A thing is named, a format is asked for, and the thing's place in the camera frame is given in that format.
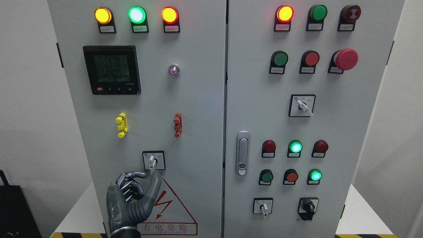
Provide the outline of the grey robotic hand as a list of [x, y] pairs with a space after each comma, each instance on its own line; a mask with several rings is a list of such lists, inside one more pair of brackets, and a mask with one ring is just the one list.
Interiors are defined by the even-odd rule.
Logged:
[[150, 176], [147, 191], [135, 181], [146, 178], [144, 172], [123, 172], [107, 189], [107, 214], [110, 233], [124, 226], [135, 226], [146, 221], [151, 215], [161, 187], [161, 173]]

